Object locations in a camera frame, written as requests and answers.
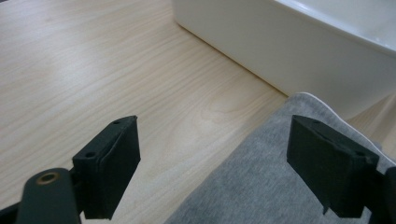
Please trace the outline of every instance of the wood grain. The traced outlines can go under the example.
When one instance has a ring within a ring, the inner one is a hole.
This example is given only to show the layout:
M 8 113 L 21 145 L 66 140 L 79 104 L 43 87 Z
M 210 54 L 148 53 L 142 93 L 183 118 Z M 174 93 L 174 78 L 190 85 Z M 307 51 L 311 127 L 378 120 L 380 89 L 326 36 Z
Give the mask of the wood grain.
M 142 161 L 113 223 L 165 221 L 286 99 L 163 0 L 4 2 L 0 59 L 0 206 L 136 114 Z
M 348 122 L 396 161 L 396 94 L 392 94 Z

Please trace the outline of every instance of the gray fabric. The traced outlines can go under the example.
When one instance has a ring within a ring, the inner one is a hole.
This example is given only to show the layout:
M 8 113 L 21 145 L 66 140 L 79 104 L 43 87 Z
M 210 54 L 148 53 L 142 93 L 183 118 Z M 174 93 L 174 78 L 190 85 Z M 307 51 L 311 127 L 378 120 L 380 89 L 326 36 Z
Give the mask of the gray fabric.
M 367 223 L 339 218 L 322 206 L 286 162 L 292 115 L 302 115 L 333 127 L 379 154 L 360 133 L 347 126 L 316 97 L 298 93 L 253 132 L 184 201 L 165 223 Z M 381 156 L 378 170 L 394 164 Z

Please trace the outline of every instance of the gray towel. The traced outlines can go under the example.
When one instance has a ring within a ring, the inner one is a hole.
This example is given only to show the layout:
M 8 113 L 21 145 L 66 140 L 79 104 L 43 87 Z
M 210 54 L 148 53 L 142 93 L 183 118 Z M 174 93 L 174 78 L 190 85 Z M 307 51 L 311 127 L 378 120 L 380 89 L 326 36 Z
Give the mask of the gray towel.
M 292 115 L 318 119 L 380 155 L 384 173 L 394 162 L 309 93 L 291 96 L 182 203 L 165 223 L 368 223 L 323 208 L 286 162 Z

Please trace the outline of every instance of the gray cloth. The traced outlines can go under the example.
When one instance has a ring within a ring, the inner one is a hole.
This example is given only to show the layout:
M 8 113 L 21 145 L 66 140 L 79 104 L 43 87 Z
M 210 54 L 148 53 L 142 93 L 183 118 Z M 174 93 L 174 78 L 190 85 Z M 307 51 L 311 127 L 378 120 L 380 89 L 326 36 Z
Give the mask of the gray cloth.
M 323 208 L 286 162 L 292 115 L 318 119 L 381 156 L 378 170 L 394 163 L 329 107 L 308 93 L 291 96 L 285 105 L 224 161 L 165 223 L 368 223 L 339 218 Z

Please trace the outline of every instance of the screw hole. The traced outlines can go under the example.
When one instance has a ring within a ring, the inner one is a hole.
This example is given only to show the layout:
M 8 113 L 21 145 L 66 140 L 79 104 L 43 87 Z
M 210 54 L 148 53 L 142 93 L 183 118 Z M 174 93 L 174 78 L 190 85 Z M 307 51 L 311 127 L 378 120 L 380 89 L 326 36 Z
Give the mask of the screw hole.
M 88 152 L 87 154 L 85 154 L 85 157 L 86 158 L 92 158 L 92 157 L 94 157 L 96 155 L 96 153 L 94 153 L 94 152 Z
M 55 172 L 46 173 L 40 176 L 36 183 L 37 185 L 48 185 L 59 178 L 59 174 Z

